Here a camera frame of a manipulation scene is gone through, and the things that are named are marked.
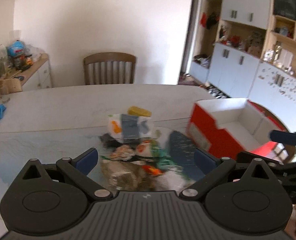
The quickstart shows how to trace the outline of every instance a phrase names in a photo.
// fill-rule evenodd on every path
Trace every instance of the shoebox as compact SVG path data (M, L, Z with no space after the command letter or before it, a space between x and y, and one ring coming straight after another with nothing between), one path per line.
M280 129L246 98L227 98L195 102L187 134L215 157L236 159L241 151L267 156L277 145L271 130Z

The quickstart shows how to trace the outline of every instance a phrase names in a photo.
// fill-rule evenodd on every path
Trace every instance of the yellow sponge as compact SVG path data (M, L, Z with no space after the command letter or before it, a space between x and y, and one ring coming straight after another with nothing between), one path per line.
M151 117L152 113L146 109L142 109L137 106L132 106L128 109L128 114L135 115L135 116Z

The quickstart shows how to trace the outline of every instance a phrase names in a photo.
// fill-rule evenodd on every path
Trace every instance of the black glass cabinet door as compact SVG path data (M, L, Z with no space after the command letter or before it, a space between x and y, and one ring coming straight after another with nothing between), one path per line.
M296 0L275 0L273 11L275 15L296 20Z

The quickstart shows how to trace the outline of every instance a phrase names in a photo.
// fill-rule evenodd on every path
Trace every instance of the white cabinet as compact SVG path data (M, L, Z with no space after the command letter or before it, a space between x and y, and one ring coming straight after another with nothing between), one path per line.
M50 75L41 83L41 89L52 88Z
M22 86L22 91L52 88L49 61L45 62Z
M259 59L241 51L237 52L238 57L234 63L236 78L230 96L247 98L258 70Z
M261 63L249 99L271 110L272 99L276 93L276 76L277 72L273 66L267 62Z
M34 73L26 83L22 86L22 91L32 91L32 90L38 90L41 88L40 78L38 72Z
M40 77L40 82L43 83L46 80L46 78L49 76L49 74L50 74L49 61L47 61L46 63L44 63L38 69L38 74L39 74L39 77Z
M248 25L267 29L270 0L247 0L246 14Z
M270 0L223 0L222 20L267 29Z
M223 0L221 19L226 21L248 24L245 8L248 0Z
M240 52L228 46L226 46L226 49L226 60L224 65L221 66L222 71L218 88L227 95L231 96L230 92L234 86L234 81L237 75L236 65Z
M196 78L201 83L205 83L208 77L209 69L204 68L201 65L199 65L197 62L193 61L191 62L191 67L189 74Z
M249 99L274 113L291 132L296 132L296 80L263 62L259 66Z
M227 46L216 43L211 58L208 81L218 87L222 68L226 62Z
M208 81L234 98L249 95L259 59L229 46L216 43Z

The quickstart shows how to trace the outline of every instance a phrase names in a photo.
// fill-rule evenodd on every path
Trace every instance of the wooden chair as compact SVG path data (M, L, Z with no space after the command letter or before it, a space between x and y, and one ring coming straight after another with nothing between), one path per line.
M280 121L280 119L278 117L276 117L272 112L270 112L267 108L255 103L255 102L252 102L252 104L255 105L255 107L257 109L259 109L261 112L263 112L265 116L270 117L273 120L275 120L275 122L279 125L279 127L281 127L284 131L289 132L289 129L285 126L285 124L283 124L283 122ZM291 160L295 157L296 146L284 145L281 149L275 148L274 151L275 151L278 159L280 161L282 161L282 163L286 164L286 163L290 163ZM285 156L285 158L283 158L284 151L287 152L287 156Z
M136 60L135 56L121 52L90 55L83 59L85 84L133 84Z

